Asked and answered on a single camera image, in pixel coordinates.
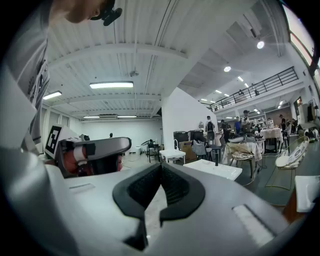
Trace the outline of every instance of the ceiling light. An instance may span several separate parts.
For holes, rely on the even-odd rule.
[[[231,67],[230,66],[226,66],[225,68],[224,68],[224,72],[229,72],[231,70]]]
[[[132,88],[134,87],[134,82],[132,81],[118,81],[118,82],[92,82],[90,83],[92,89],[100,88]]]
[[[265,46],[265,42],[264,41],[260,41],[258,42],[258,44],[256,45],[256,47],[258,47],[258,49],[262,49]]]
[[[58,90],[58,91],[49,93],[48,95],[44,96],[43,99],[44,100],[48,100],[48,99],[51,99],[51,98],[54,98],[54,97],[57,97],[57,96],[61,96],[61,95],[62,95],[62,92]]]
[[[100,118],[100,116],[84,116],[83,118],[92,119],[92,118]]]
[[[136,115],[119,115],[118,118],[136,118]]]

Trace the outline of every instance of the gray floor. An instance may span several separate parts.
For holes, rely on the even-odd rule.
[[[257,171],[254,173],[254,181],[245,186],[248,190],[255,193],[260,198],[269,202],[272,205],[280,206],[286,205],[291,194],[294,189],[294,175],[292,176],[292,188],[291,191],[284,190],[276,187],[265,187],[267,181],[272,175],[273,170],[275,169],[275,154],[265,154],[263,160],[258,164],[263,166],[261,171],[258,173]],[[123,157],[123,169],[125,171],[129,168],[139,168],[148,165],[152,165],[154,163],[158,163],[158,160],[155,160],[154,157],[151,157],[151,163],[149,163],[149,159],[145,154],[136,155],[130,154],[129,156]],[[180,161],[176,161],[176,164],[182,165],[183,163]],[[242,168],[241,175],[235,180],[241,185],[246,185],[251,182],[250,179],[250,164],[249,162],[243,162],[241,166]],[[268,185],[271,184],[276,177],[277,169],[275,169]],[[297,176],[314,176],[320,175],[320,141],[316,141],[315,143],[310,143],[308,145],[308,149],[306,155],[301,163],[301,165],[296,170]],[[279,175],[276,177],[276,181],[274,185],[290,187],[290,178],[291,171],[281,171]],[[159,213],[162,209],[167,207],[166,195],[162,187],[159,188],[152,202],[148,206],[145,211],[145,222],[147,229],[147,238],[149,243],[151,244],[156,238],[158,233],[160,232],[160,223],[159,223]]]

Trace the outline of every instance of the bag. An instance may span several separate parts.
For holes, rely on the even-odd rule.
[[[213,131],[213,130],[214,130],[214,124],[213,124],[211,121],[209,121],[209,122],[208,122],[207,131],[209,132],[209,131]]]

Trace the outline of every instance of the tablecloth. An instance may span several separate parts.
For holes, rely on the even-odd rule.
[[[262,136],[264,139],[272,139],[276,138],[281,143],[284,142],[283,135],[280,128],[271,128],[271,129],[264,129],[260,131],[260,136]]]
[[[238,144],[243,149],[251,152],[254,154],[254,160],[260,161],[262,159],[262,152],[260,147],[255,142],[244,142]],[[227,165],[229,161],[232,159],[232,150],[229,150],[228,147],[225,147],[223,158],[222,158],[222,164]]]

